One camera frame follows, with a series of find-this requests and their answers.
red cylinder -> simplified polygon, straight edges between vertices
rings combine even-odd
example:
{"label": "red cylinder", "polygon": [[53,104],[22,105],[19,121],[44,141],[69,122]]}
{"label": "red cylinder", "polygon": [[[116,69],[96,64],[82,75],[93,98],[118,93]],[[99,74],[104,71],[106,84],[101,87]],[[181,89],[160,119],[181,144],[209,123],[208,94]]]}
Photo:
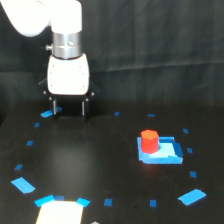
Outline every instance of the red cylinder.
{"label": "red cylinder", "polygon": [[141,132],[142,152],[152,154],[159,150],[159,135],[156,131],[145,130]]}

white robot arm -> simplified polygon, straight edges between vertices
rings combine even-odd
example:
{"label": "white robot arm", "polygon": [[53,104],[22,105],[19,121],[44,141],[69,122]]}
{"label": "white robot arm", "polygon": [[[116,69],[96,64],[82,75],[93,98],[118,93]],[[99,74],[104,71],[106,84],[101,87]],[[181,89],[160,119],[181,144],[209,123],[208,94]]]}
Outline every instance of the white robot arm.
{"label": "white robot arm", "polygon": [[22,35],[34,37],[51,26],[53,44],[47,84],[55,95],[84,95],[89,66],[82,53],[82,7],[76,0],[0,0],[10,22]]}

black backdrop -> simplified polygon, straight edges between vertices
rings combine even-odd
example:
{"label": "black backdrop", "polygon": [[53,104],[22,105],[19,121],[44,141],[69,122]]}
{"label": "black backdrop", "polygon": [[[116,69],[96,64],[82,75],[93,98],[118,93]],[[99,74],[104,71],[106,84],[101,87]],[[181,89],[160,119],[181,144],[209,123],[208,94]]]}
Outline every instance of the black backdrop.
{"label": "black backdrop", "polygon": [[[81,0],[83,47],[98,100],[224,104],[224,1]],[[43,100],[50,27],[21,36],[0,6],[0,120],[18,100]]]}

black surface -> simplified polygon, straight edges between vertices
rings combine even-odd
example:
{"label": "black surface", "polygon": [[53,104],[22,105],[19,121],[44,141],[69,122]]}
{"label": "black surface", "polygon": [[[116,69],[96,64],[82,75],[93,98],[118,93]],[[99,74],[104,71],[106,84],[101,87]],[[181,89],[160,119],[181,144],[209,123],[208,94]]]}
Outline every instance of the black surface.
{"label": "black surface", "polygon": [[[89,199],[82,224],[222,223],[224,109],[137,104],[105,105],[85,122],[79,117],[41,118],[47,105],[18,105],[0,130],[0,223],[35,223],[34,200],[64,195]],[[155,118],[147,117],[155,113]],[[39,128],[34,123],[40,122]],[[183,128],[189,134],[183,134]],[[137,136],[145,129],[175,136],[183,165],[145,165],[138,161]],[[27,147],[26,142],[34,145]],[[193,154],[186,148],[192,147]],[[15,171],[17,164],[21,171]],[[190,177],[197,172],[197,179]],[[24,177],[36,190],[24,195],[10,181]],[[191,206],[177,198],[193,189],[207,197]],[[111,208],[103,206],[112,198]],[[149,200],[157,200],[157,208]]]}

blue tape marker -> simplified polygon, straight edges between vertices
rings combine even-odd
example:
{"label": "blue tape marker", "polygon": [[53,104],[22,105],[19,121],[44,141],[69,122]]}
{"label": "blue tape marker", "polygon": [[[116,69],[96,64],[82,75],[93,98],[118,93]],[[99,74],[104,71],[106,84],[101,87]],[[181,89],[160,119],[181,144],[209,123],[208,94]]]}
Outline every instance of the blue tape marker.
{"label": "blue tape marker", "polygon": [[187,152],[188,153],[193,153],[193,149],[192,148],[187,148]]}
{"label": "blue tape marker", "polygon": [[112,206],[113,200],[112,199],[105,199],[104,206]]}
{"label": "blue tape marker", "polygon": [[35,188],[28,183],[25,179],[20,177],[19,179],[11,181],[11,183],[16,186],[23,194],[31,193],[35,190]]}
{"label": "blue tape marker", "polygon": [[[61,107],[57,107],[57,112],[62,111]],[[42,117],[50,117],[51,115],[53,115],[53,111],[52,110],[48,110],[42,114],[40,114]]]}
{"label": "blue tape marker", "polygon": [[31,146],[31,145],[33,145],[33,141],[28,141],[28,142],[26,143],[26,145],[27,145],[27,146]]}
{"label": "blue tape marker", "polygon": [[185,205],[190,205],[201,198],[204,198],[206,194],[198,189],[195,189],[181,197],[178,198],[178,200],[182,201]]}
{"label": "blue tape marker", "polygon": [[148,117],[155,117],[155,114],[148,114]]}
{"label": "blue tape marker", "polygon": [[183,156],[183,151],[181,149],[181,145],[179,143],[173,143],[174,151],[177,156]]}
{"label": "blue tape marker", "polygon": [[156,206],[157,206],[156,200],[150,200],[150,207],[156,208]]}
{"label": "blue tape marker", "polygon": [[65,200],[65,196],[54,196],[54,199],[56,201],[64,201]]}
{"label": "blue tape marker", "polygon": [[83,199],[83,198],[79,198],[76,202],[78,204],[82,205],[83,207],[87,207],[90,203],[90,201]]}
{"label": "blue tape marker", "polygon": [[20,170],[21,168],[22,168],[22,164],[18,164],[17,166],[16,166],[16,168],[15,168],[15,170]]}
{"label": "blue tape marker", "polygon": [[190,171],[190,175],[193,178],[197,178],[197,173],[195,171]]}
{"label": "blue tape marker", "polygon": [[40,123],[35,123],[35,124],[34,124],[34,127],[35,127],[35,128],[39,128],[39,127],[40,127]]}
{"label": "blue tape marker", "polygon": [[185,134],[188,134],[188,133],[189,133],[188,129],[183,129],[183,132],[184,132]]}
{"label": "blue tape marker", "polygon": [[182,164],[182,162],[183,162],[183,158],[178,157],[178,156],[175,156],[175,157],[168,156],[165,158],[150,158],[149,154],[142,152],[141,137],[138,137],[137,141],[138,141],[139,161],[142,161],[143,163],[146,163],[146,164]]}
{"label": "blue tape marker", "polygon": [[55,201],[53,195],[49,195],[47,197],[38,199],[38,200],[34,201],[34,203],[36,204],[37,207],[41,207],[43,204],[46,204],[50,201]]}

